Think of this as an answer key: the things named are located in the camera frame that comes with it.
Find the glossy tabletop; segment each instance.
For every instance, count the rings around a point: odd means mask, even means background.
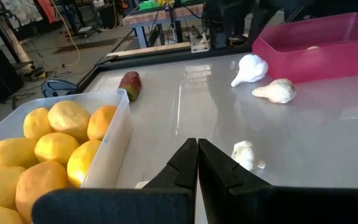
[[[244,55],[134,67],[100,73],[87,91],[117,88],[128,71],[139,72],[143,89],[131,103],[134,125],[117,187],[152,179],[187,138],[206,138],[229,156],[247,140],[252,170],[273,185],[358,188],[358,76],[296,84],[286,105],[255,98],[269,84],[230,83]],[[201,192],[196,223],[206,223]]]

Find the floor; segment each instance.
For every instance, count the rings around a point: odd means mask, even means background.
[[[276,17],[274,17],[271,21],[271,25],[279,24],[283,21],[283,15],[278,13]],[[187,21],[189,26],[196,25],[200,26],[201,21],[193,20]],[[250,19],[247,18],[247,25],[249,26]],[[48,77],[48,79],[64,79],[74,84],[77,84],[92,68],[93,65],[103,56],[110,53],[118,43],[130,32],[131,30],[124,26],[117,26],[114,29],[107,30],[102,33],[96,33],[91,35],[87,39],[75,39],[76,44],[84,44],[87,42],[94,42],[99,40],[107,40],[107,39],[117,39],[117,42],[114,46],[110,48],[98,49],[98,50],[87,50],[81,51],[80,59],[78,63],[73,66],[62,68],[61,64],[71,64],[77,61],[77,53],[70,54],[58,54],[54,55],[54,51],[59,49],[60,47],[71,45],[71,42],[67,41],[63,34],[60,33],[59,30],[55,30],[45,35],[41,35],[35,39],[28,40],[23,43],[22,46],[24,50],[27,52],[29,57],[35,61],[36,65],[43,66],[46,71],[56,72],[55,75]],[[123,51],[127,49],[130,42],[124,41],[117,49],[117,51]],[[2,48],[5,54],[7,55],[9,60],[12,60],[11,55],[7,51],[7,49]],[[63,72],[71,72],[69,75],[60,76]],[[45,80],[39,80],[37,82],[26,82],[24,87],[19,90],[16,94],[21,93],[34,93],[34,95],[30,97],[22,97],[17,102],[17,106],[21,104],[38,99],[43,98],[40,85]],[[12,112],[12,104],[8,101],[6,104],[0,104],[0,121],[2,121],[7,115]]]

